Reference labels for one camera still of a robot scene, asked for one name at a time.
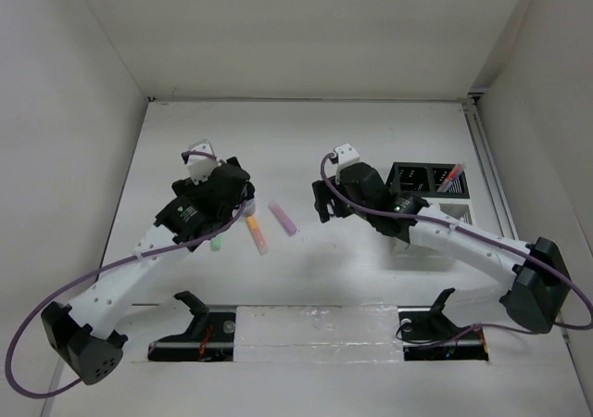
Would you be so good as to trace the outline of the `paper clip jar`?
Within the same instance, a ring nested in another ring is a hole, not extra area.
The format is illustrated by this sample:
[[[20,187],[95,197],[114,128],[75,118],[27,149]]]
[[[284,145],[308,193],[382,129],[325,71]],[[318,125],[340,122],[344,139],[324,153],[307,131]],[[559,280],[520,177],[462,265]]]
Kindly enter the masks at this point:
[[[257,209],[256,198],[253,197],[251,199],[248,199],[245,203],[243,215],[245,217],[253,216],[256,213],[256,209]]]

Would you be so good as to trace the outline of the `black organizer box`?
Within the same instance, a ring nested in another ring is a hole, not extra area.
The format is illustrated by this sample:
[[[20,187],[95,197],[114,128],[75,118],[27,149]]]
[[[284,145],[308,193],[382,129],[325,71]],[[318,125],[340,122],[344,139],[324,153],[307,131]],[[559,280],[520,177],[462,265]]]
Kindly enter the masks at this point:
[[[439,187],[455,167],[454,164],[394,162],[386,179],[392,191],[420,197],[469,199],[470,192],[463,172],[446,192]]]

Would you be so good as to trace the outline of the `green highlighter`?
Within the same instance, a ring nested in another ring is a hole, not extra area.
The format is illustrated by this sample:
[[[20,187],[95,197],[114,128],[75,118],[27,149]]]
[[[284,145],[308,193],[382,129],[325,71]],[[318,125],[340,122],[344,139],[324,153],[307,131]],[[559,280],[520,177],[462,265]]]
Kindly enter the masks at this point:
[[[221,244],[222,244],[222,235],[219,234],[210,240],[209,248],[211,251],[220,251]]]

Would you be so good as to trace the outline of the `red pen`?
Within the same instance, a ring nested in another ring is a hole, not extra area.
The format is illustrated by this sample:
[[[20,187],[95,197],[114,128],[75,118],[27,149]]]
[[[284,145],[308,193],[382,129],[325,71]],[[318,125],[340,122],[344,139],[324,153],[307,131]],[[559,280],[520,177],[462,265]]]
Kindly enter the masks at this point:
[[[460,174],[463,172],[463,168],[461,164],[456,165],[446,176],[444,181],[439,186],[438,191],[441,193],[445,193],[449,187],[458,179]]]

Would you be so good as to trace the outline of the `purple highlighter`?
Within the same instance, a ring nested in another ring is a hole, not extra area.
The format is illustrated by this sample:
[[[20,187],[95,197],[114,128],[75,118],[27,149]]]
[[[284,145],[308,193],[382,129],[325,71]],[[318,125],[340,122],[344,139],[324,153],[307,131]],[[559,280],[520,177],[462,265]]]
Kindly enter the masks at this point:
[[[280,225],[284,228],[285,232],[289,236],[294,236],[297,233],[297,226],[295,223],[289,218],[286,212],[280,207],[280,205],[274,201],[268,204],[268,207],[274,216],[274,218],[280,223]]]

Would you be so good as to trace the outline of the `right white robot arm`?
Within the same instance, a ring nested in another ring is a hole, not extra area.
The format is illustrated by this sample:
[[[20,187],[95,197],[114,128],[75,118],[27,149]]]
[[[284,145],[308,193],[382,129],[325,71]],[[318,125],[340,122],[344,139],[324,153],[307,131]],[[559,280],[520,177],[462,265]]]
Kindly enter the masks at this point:
[[[570,291],[570,276],[559,247],[544,237],[534,243],[489,234],[456,220],[426,199],[397,192],[390,180],[364,162],[338,163],[313,183],[321,222],[356,215],[377,233],[427,248],[467,264],[494,279],[507,315],[532,334],[546,334],[557,323]]]

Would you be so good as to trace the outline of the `orange highlighter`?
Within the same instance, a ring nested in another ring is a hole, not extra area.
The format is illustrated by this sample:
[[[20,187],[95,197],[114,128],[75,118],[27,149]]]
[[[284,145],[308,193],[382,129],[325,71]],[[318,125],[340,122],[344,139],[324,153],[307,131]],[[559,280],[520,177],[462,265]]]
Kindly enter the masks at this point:
[[[247,216],[246,224],[247,224],[248,230],[254,240],[254,243],[258,249],[259,254],[260,255],[267,254],[269,251],[268,244],[265,240],[263,232],[261,231],[256,218],[254,216]]]

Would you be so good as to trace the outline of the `blue pen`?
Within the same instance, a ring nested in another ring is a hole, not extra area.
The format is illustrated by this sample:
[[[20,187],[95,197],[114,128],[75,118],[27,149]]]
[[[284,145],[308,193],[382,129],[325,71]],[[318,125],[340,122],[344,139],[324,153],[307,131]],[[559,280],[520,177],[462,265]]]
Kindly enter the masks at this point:
[[[449,187],[455,182],[455,180],[457,179],[457,174],[458,171],[453,168],[448,174],[447,176],[444,178],[444,180],[442,181],[442,183],[439,185],[439,187],[437,188],[437,192],[438,193],[446,193],[446,191],[449,189]]]

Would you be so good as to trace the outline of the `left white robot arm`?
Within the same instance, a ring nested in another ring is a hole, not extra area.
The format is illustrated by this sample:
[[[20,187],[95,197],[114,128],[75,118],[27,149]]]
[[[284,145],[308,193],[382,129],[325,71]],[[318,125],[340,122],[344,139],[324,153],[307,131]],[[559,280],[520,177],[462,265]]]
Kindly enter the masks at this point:
[[[138,297],[165,270],[228,230],[255,194],[235,157],[216,164],[205,181],[179,180],[172,189],[176,197],[128,259],[68,303],[51,301],[41,313],[50,346],[86,385],[102,381],[120,363],[128,338],[116,326]]]

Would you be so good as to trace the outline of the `white organizer box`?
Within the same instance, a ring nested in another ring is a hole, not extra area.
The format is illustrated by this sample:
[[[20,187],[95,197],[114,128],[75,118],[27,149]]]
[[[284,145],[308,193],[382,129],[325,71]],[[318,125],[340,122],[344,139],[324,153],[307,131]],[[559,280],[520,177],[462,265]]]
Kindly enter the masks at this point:
[[[473,208],[471,203],[467,200],[458,199],[438,199],[434,197],[428,197],[427,201],[430,205],[435,206],[437,209],[445,213],[447,216],[454,220],[473,224]],[[437,254],[436,251],[427,247],[420,247],[413,244],[407,244],[396,238],[393,239],[390,244],[390,254],[396,257],[402,258],[420,258],[429,257],[432,258]]]

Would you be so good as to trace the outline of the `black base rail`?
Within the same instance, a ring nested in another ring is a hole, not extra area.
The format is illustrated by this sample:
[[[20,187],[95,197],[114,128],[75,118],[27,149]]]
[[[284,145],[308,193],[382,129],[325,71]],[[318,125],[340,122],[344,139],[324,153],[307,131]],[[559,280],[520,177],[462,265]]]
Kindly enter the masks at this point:
[[[204,332],[152,342],[151,361],[397,364],[403,361],[487,361],[478,333],[443,347],[401,341],[394,306],[256,306],[214,312]]]

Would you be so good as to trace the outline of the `orange pen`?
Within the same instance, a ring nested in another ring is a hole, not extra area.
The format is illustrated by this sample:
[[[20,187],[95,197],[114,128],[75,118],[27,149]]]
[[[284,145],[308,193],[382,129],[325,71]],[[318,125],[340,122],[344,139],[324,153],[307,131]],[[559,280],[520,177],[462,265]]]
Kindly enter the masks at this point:
[[[458,163],[451,169],[444,182],[440,186],[440,189],[443,193],[445,193],[450,188],[450,186],[460,178],[460,176],[465,171],[465,168],[465,163]]]

